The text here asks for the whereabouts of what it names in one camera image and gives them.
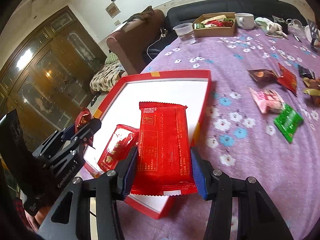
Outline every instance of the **floral tablecloth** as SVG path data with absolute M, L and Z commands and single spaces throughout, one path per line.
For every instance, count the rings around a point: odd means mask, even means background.
M 298 74 L 298 64 L 320 76 L 320 57 L 307 40 L 268 37 L 260 29 L 238 30 L 235 37 L 200 38 L 192 45 L 179 39 L 166 47 L 145 72 L 210 69 L 217 81 L 212 102 L 198 142 L 199 152 L 215 169 L 230 177 L 254 176 L 275 203 L 296 240 L 305 237 L 320 217 L 320 123 L 319 112 Z M 294 96 L 279 84 L 256 83 L 247 69 L 272 69 L 278 62 L 297 76 Z M 276 90 L 304 118 L 289 144 L 273 124 L 275 114 L 261 114 L 249 91 Z M 233 203 L 231 239 L 236 239 L 237 199 Z M 119 217 L 127 240 L 202 239 L 211 201 L 197 194 L 178 196 L 169 216 L 154 220 L 118 203 Z

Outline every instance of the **yellow tape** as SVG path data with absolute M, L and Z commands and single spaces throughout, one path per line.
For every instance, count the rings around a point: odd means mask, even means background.
M 97 111 L 94 113 L 93 117 L 94 118 L 100 118 L 101 114 L 102 114 L 102 111 L 97 109 Z
M 159 71 L 157 71 L 157 72 L 151 72 L 151 76 L 152 76 L 152 77 L 160 77 L 160 73 L 159 73 Z
M 193 139 L 195 143 L 198 141 L 200 135 L 200 124 L 197 123 L 196 128 L 195 128 L 195 133 L 193 134 Z

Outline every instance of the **white cable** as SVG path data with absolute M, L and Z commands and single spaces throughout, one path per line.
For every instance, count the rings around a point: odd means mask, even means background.
M 147 55 L 149 56 L 149 58 L 151 58 L 151 60 L 153 60 L 153 58 L 150 57 L 150 55 L 149 55 L 149 53 L 148 53 L 148 49 L 149 49 L 153 44 L 155 44 L 156 42 L 158 42 L 159 40 L 155 41 L 154 43 L 152 43 L 152 44 L 147 48 Z

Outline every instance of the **brown sofa armrest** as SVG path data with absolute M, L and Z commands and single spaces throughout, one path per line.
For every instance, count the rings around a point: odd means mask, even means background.
M 160 37 L 163 23 L 163 12 L 155 10 L 148 22 L 135 19 L 108 36 L 107 46 L 118 56 L 128 75 L 138 74 L 146 67 L 142 52 Z

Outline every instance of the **box of snacks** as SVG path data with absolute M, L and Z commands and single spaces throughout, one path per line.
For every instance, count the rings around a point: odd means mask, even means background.
M 193 22 L 196 38 L 234 36 L 236 30 L 234 12 L 203 14 Z

